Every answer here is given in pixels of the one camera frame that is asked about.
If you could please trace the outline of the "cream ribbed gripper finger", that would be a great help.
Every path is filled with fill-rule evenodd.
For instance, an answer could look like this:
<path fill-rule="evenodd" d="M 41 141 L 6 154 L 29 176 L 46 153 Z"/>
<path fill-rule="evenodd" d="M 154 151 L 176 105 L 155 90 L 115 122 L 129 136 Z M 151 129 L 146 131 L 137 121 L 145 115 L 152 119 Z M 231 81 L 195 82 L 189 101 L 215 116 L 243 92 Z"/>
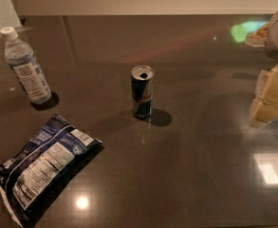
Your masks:
<path fill-rule="evenodd" d="M 250 105 L 249 125 L 264 126 L 278 116 L 278 65 L 260 71 L 255 98 Z"/>

